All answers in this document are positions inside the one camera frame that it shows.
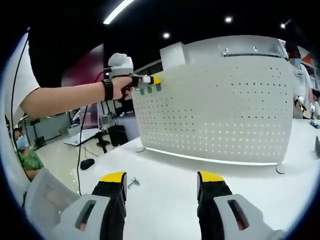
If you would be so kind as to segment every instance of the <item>white t-shirt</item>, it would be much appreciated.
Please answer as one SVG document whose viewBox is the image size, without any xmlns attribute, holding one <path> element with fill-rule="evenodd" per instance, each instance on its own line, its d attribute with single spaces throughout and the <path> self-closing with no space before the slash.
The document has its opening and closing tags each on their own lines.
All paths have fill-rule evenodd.
<svg viewBox="0 0 320 240">
<path fill-rule="evenodd" d="M 307 110 L 307 118 L 311 117 L 310 101 L 309 101 L 309 90 L 312 89 L 313 85 L 306 67 L 300 64 L 299 67 L 292 66 L 295 78 L 293 79 L 293 94 L 302 96 L 304 98 L 303 105 Z M 302 118 L 302 113 L 295 107 L 293 109 L 293 117 L 297 119 Z"/>
<path fill-rule="evenodd" d="M 27 41 L 28 34 L 26 33 L 20 40 L 12 56 L 6 63 L 6 67 L 3 73 L 3 83 L 4 83 L 4 92 L 5 92 L 5 116 L 10 122 L 10 129 L 12 129 L 11 123 L 11 101 L 12 101 L 12 92 L 13 93 L 13 127 L 15 127 L 20 119 L 24 115 L 24 111 L 20 108 L 22 101 L 34 90 L 38 89 L 40 86 L 34 76 L 31 67 L 31 61 L 29 56 L 29 44 L 27 43 L 25 48 L 24 45 Z M 16 75 L 19 59 L 22 54 L 18 72 Z"/>
</svg>

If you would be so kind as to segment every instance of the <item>green shirt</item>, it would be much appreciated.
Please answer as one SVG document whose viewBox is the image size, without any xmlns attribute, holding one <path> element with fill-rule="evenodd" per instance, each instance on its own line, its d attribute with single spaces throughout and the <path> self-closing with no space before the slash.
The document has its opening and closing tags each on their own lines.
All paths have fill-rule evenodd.
<svg viewBox="0 0 320 240">
<path fill-rule="evenodd" d="M 20 155 L 22 166 L 26 171 L 38 170 L 44 167 L 35 151 L 29 149 L 28 155 L 25 155 L 23 152 L 19 152 L 18 154 Z"/>
</svg>

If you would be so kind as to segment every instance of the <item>black wristwatch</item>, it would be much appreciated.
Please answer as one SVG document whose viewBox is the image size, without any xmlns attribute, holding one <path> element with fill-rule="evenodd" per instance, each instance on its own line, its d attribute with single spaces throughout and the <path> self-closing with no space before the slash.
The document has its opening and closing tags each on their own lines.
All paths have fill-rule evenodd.
<svg viewBox="0 0 320 240">
<path fill-rule="evenodd" d="M 111 79 L 104 79 L 102 83 L 104 86 L 104 100 L 112 100 L 114 98 L 114 84 Z"/>
</svg>

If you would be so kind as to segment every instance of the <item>face mask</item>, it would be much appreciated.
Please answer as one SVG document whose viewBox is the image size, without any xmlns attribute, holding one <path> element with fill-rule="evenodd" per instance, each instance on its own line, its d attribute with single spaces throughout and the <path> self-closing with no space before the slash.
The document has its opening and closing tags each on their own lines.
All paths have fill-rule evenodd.
<svg viewBox="0 0 320 240">
<path fill-rule="evenodd" d="M 27 146 L 27 140 L 24 136 L 20 136 L 17 140 L 16 140 L 16 146 L 18 148 L 18 150 L 24 150 Z"/>
<path fill-rule="evenodd" d="M 290 58 L 289 62 L 296 67 L 299 67 L 301 64 L 301 58 Z"/>
</svg>

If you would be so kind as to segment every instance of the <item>white perforated panel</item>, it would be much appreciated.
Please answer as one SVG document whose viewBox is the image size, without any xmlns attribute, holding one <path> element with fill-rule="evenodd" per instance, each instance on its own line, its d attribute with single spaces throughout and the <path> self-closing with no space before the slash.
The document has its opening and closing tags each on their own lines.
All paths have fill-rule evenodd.
<svg viewBox="0 0 320 240">
<path fill-rule="evenodd" d="M 143 146 L 223 161 L 283 161 L 294 77 L 284 59 L 225 57 L 156 75 L 161 91 L 133 92 Z"/>
</svg>

